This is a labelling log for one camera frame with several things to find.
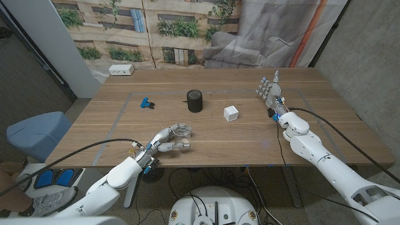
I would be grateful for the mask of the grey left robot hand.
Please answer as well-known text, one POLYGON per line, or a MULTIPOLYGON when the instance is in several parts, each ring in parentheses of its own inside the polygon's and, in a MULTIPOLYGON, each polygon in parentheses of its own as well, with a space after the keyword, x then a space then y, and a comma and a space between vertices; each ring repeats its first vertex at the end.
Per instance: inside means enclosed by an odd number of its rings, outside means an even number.
POLYGON ((143 168, 144 174, 153 170, 159 160, 154 157, 158 152, 169 152, 173 149, 190 148, 192 128, 185 123, 177 123, 160 130, 136 156, 136 162, 143 168))

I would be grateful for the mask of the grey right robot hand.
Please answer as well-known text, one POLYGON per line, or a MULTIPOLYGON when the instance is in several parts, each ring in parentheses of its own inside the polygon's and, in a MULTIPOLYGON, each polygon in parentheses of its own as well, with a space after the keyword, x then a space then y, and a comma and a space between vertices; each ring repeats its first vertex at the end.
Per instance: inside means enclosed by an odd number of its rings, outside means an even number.
POLYGON ((261 96, 267 106, 268 116, 278 122, 279 118, 289 112, 281 94, 279 82, 279 71, 274 73, 274 79, 270 82, 265 77, 261 79, 261 85, 256 93, 261 96))

